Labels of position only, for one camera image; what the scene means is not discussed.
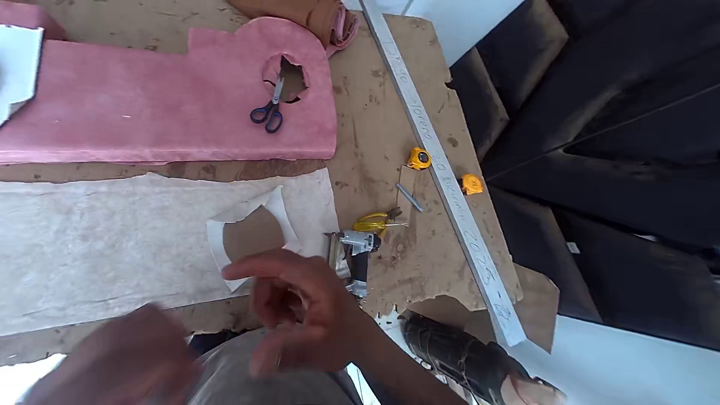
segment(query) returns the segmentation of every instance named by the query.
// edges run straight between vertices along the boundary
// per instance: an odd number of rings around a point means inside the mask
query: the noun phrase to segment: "tape measure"
[[[482,182],[474,174],[463,174],[457,182],[465,195],[480,194],[482,192]]]
[[[425,170],[433,163],[433,158],[430,154],[422,148],[414,148],[410,152],[410,159],[408,160],[408,167],[415,170]]]

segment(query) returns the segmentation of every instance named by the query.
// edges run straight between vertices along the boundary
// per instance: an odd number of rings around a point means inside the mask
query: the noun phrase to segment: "metal rod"
[[[402,186],[402,184],[400,184],[400,183],[397,183],[395,186],[397,187],[398,190],[400,190],[400,192],[402,193],[402,195],[404,195],[405,198],[407,198],[408,201],[410,201],[410,204],[412,204],[413,207],[417,208],[418,211],[420,211],[420,212],[423,212],[423,211],[424,211],[424,210],[423,210],[423,206],[420,205],[420,202],[417,201],[417,200],[413,197],[412,194],[410,194],[410,192],[408,191],[408,189],[404,188],[404,187]]]

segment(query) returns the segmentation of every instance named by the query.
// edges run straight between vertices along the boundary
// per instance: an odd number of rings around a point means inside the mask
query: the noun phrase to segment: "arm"
[[[400,349],[373,319],[370,321],[372,325],[365,329],[361,355],[352,362],[363,372],[381,403],[467,405]]]
[[[401,404],[465,404],[358,307],[324,259],[277,249],[231,264],[222,274],[228,280],[256,277],[253,309],[274,329],[253,353],[252,374],[337,371],[353,362],[378,394]]]
[[[196,366],[185,332],[154,305],[90,334],[26,395],[24,405],[184,404]]]

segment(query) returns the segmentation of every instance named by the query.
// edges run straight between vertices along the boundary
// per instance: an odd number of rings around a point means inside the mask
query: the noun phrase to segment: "scissors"
[[[275,92],[273,93],[272,100],[265,106],[254,109],[250,113],[250,119],[255,124],[264,123],[265,131],[267,133],[275,133],[280,129],[282,125],[282,114],[280,114],[280,94],[282,93],[282,86],[285,84],[285,78],[278,78],[277,85],[275,86]]]

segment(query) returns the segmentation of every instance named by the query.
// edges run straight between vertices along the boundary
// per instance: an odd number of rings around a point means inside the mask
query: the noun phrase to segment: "pink foam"
[[[268,134],[248,115],[270,100],[263,74],[278,55],[308,89]],[[191,29],[186,55],[46,40],[35,98],[0,128],[0,162],[329,159],[336,136],[325,49],[263,17],[235,33]]]

